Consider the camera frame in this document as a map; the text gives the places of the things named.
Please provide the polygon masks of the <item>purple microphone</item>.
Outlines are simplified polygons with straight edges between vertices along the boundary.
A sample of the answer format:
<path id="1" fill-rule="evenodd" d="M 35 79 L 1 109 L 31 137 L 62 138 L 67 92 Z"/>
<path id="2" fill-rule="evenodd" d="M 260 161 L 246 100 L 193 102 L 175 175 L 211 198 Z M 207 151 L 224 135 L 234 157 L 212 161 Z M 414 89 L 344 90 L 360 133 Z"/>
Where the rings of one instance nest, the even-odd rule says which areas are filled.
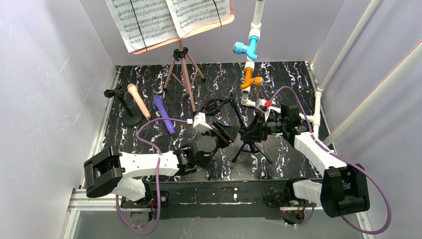
<path id="1" fill-rule="evenodd" d="M 167 110 L 166 110 L 166 108 L 164 106 L 163 99 L 160 96 L 155 95 L 153 97 L 153 104 L 157 108 L 157 110 L 158 110 L 158 112 L 159 112 L 159 114 L 160 114 L 160 116 L 162 118 L 169 118 L 168 113 L 167 113 Z M 165 127 L 166 127 L 168 133 L 170 135 L 174 135 L 175 134 L 175 129 L 173 127 L 172 122 L 170 120 L 168 120 L 168 119 L 165 119 L 164 120 L 164 124 L 165 124 Z"/>

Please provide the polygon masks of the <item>black tripod mic stand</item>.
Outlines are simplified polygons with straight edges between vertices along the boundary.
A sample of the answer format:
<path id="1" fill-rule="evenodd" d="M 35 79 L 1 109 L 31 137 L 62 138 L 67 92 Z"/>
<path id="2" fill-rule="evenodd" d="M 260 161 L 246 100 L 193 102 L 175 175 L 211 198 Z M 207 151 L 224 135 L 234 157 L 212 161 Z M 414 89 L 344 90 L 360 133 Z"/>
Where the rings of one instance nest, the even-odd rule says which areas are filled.
<path id="1" fill-rule="evenodd" d="M 226 105 L 230 104 L 230 106 L 234 109 L 234 112 L 236 114 L 237 121 L 240 124 L 239 134 L 242 137 L 244 133 L 246 132 L 246 124 L 244 120 L 241 117 L 240 110 L 238 103 L 233 96 L 233 94 L 230 95 L 230 97 L 226 99 L 210 99 L 204 103 L 204 105 L 200 108 L 201 113 L 205 113 L 206 116 L 212 117 L 220 113 L 221 108 Z M 256 154 L 260 153 L 264 158 L 270 163 L 273 164 L 273 160 L 271 160 L 269 157 L 265 155 L 265 153 L 256 145 L 256 142 L 250 141 L 250 140 L 241 140 L 243 142 L 242 146 L 239 148 L 236 156 L 232 159 L 232 163 L 235 163 L 238 160 L 238 157 L 241 152 L 246 152 L 250 154 Z"/>

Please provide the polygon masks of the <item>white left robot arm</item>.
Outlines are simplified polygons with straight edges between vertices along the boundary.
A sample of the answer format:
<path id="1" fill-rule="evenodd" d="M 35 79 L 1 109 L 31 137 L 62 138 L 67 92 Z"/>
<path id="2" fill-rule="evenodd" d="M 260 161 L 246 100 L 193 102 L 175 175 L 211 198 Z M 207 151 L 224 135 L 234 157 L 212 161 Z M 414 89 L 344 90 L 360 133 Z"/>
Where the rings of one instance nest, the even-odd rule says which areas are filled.
<path id="1" fill-rule="evenodd" d="M 202 136 L 180 149 L 156 154 L 119 152 L 115 147 L 94 155 L 84 163 L 86 196 L 99 198 L 108 194 L 138 201 L 150 194 L 142 176 L 182 176 L 206 167 L 219 149 L 232 144 L 240 127 L 214 121 L 211 125 L 196 119 L 188 124 Z"/>

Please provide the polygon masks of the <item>pink microphone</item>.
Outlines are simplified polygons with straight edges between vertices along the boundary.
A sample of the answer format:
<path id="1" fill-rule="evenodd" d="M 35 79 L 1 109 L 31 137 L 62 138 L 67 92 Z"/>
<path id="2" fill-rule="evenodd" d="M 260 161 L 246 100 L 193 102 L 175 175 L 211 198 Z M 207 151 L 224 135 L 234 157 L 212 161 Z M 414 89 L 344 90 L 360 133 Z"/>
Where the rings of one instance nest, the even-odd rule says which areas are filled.
<path id="1" fill-rule="evenodd" d="M 129 84 L 127 86 L 127 90 L 132 95 L 134 101 L 136 102 L 136 104 L 140 108 L 140 110 L 141 110 L 142 114 L 145 116 L 145 118 L 150 119 L 151 118 L 150 111 L 147 108 L 147 106 L 145 105 L 142 97 L 140 96 L 138 88 L 134 84 Z"/>

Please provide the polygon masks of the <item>black round-base mic stand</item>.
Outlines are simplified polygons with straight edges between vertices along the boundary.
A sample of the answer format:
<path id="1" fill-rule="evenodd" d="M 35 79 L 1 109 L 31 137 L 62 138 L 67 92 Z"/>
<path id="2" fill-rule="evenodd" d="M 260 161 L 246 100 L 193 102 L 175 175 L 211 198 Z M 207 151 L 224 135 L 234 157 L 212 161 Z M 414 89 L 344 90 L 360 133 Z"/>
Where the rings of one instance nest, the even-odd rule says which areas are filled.
<path id="1" fill-rule="evenodd" d="M 116 87 L 113 90 L 105 90 L 104 96 L 106 98 L 116 97 L 123 106 L 124 110 L 121 119 L 124 125 L 135 126 L 142 120 L 143 115 L 141 111 L 137 108 L 129 107 L 123 98 L 124 90 L 122 89 L 122 86 Z"/>

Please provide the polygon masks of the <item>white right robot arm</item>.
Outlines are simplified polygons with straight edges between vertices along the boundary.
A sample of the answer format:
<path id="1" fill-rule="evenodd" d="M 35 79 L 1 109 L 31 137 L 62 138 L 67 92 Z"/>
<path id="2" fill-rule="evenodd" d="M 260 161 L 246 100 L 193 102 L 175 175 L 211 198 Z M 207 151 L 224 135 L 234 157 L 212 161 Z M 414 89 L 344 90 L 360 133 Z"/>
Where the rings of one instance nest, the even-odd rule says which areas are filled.
<path id="1" fill-rule="evenodd" d="M 270 135 L 281 135 L 322 175 L 320 183 L 304 178 L 289 180 L 281 200 L 310 201 L 321 205 L 331 218 L 369 210 L 370 199 L 363 167 L 354 167 L 337 159 L 302 122 L 299 105 L 281 105 L 277 116 L 271 115 L 269 101 L 257 103 L 255 108 L 255 117 L 241 140 L 262 142 Z"/>

